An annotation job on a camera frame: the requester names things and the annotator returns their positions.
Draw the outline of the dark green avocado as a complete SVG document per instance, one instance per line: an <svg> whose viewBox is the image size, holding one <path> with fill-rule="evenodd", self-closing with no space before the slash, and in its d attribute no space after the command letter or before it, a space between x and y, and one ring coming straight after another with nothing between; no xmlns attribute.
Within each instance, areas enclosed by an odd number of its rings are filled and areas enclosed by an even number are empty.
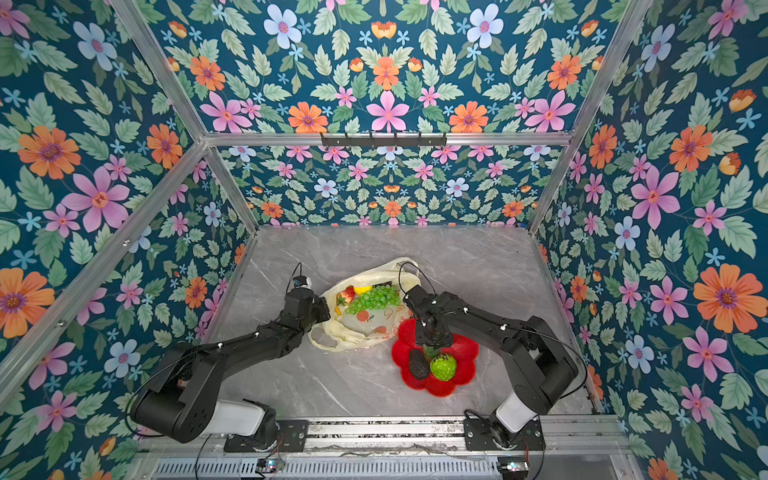
<svg viewBox="0 0 768 480"><path fill-rule="evenodd" d="M422 347L422 352L423 352L424 357L428 361L431 361L433 358L435 358L435 357L440 355L440 349L439 348L433 348L433 347L430 347L428 345L425 345L425 346Z"/></svg>

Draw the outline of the red flower-shaped plastic plate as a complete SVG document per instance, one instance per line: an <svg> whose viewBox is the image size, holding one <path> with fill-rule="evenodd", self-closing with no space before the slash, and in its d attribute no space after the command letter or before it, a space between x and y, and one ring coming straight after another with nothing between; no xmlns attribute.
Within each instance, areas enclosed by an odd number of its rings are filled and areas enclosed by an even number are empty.
<svg viewBox="0 0 768 480"><path fill-rule="evenodd" d="M458 363L456 375L450 382L440 382L431 374L426 380L415 380L408 371L408 354L413 349L422 350L422 347L415 342L415 319L408 319L398 328L391 357L400 370L403 383L412 390L426 391L434 397L445 398L451 396L458 387L470 384L475 378L475 361L479 355L479 346L465 336L454 334L453 345L440 350L440 354L449 354Z"/></svg>

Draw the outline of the light green custard apple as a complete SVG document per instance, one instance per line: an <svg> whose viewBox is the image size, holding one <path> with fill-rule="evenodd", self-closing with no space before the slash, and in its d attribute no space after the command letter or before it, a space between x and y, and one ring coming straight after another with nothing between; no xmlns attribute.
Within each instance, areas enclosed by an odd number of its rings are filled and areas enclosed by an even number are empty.
<svg viewBox="0 0 768 480"><path fill-rule="evenodd" d="M429 363L431 375L440 382L450 382L456 375L458 363L456 359L445 353L436 355Z"/></svg>

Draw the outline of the dark rough avocado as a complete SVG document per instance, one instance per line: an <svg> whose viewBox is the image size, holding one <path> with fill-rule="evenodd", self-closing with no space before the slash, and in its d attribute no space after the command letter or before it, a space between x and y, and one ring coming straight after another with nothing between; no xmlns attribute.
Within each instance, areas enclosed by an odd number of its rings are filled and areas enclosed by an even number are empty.
<svg viewBox="0 0 768 480"><path fill-rule="evenodd" d="M422 350L413 349L409 352L408 371L417 381L426 380L430 376L430 362Z"/></svg>

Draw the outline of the yellowish translucent plastic bag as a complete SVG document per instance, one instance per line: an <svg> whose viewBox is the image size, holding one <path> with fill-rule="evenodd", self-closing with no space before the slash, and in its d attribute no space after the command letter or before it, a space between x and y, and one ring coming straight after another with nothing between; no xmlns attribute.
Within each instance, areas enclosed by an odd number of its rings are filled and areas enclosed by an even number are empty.
<svg viewBox="0 0 768 480"><path fill-rule="evenodd" d="M413 317L404 297L409 289L421 284L416 274L406 270L408 266L415 265L411 258L399 257L342 280L326 290L321 296L326 299L330 319L311 328L308 338L312 345L326 352L338 353L369 348L395 337L400 324ZM351 315L346 312L350 304L338 302L338 294L348 286L381 285L394 286L400 296L397 306Z"/></svg>

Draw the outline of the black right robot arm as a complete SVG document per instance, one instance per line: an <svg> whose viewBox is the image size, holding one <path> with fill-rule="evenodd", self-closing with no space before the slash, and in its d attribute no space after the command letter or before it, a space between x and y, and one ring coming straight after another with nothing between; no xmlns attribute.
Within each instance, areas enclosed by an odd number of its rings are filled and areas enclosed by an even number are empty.
<svg viewBox="0 0 768 480"><path fill-rule="evenodd" d="M404 301L413 317L400 325L392 358L409 387L448 396L472 381L480 346L502 359L511 391L489 418L499 437L548 413L577 378L570 346L539 317L504 318L421 286L408 290Z"/></svg>

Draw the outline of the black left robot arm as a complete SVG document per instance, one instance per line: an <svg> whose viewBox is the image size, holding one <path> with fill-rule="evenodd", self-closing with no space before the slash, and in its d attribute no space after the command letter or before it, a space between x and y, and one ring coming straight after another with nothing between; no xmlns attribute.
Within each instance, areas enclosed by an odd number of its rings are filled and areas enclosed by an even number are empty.
<svg viewBox="0 0 768 480"><path fill-rule="evenodd" d="M217 343L171 347L131 402L129 418L179 443L200 436L261 434L268 408L257 401L220 398L225 380L298 348L316 324L330 319L326 300L306 286L285 295L276 319Z"/></svg>

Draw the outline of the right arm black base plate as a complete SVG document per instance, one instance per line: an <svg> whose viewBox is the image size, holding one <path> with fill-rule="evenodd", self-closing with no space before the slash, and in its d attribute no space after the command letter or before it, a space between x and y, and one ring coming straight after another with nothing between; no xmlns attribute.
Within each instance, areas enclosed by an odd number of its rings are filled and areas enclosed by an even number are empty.
<svg viewBox="0 0 768 480"><path fill-rule="evenodd" d="M546 442L538 416L517 432L504 427L498 420L466 416L463 420L465 448L469 451L544 451Z"/></svg>

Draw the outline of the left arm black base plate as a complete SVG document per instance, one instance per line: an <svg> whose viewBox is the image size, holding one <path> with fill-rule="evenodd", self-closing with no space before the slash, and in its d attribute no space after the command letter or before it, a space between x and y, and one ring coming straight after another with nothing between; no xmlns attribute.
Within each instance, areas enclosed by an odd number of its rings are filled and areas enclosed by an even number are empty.
<svg viewBox="0 0 768 480"><path fill-rule="evenodd" d="M272 420L263 423L254 435L229 435L226 453L298 453L308 439L306 420Z"/></svg>

